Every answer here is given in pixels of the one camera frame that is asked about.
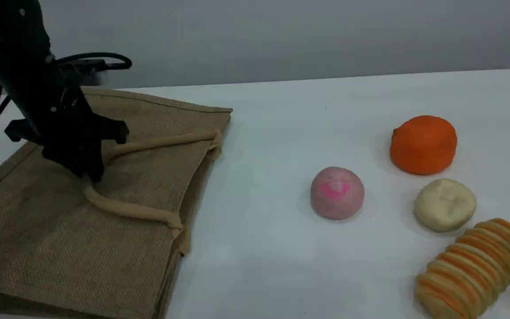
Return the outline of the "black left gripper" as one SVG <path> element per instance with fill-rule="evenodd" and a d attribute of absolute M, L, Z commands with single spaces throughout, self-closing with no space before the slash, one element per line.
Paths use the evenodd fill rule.
<path fill-rule="evenodd" d="M 45 159 L 79 177 L 99 182 L 104 173 L 101 151 L 87 151 L 103 140 L 126 143 L 128 126 L 91 110 L 81 86 L 109 70 L 126 70 L 130 59 L 119 53 L 90 52 L 55 58 L 0 43 L 0 115 L 10 102 L 23 119 L 13 121 L 6 134 L 14 141 L 42 145 Z"/>

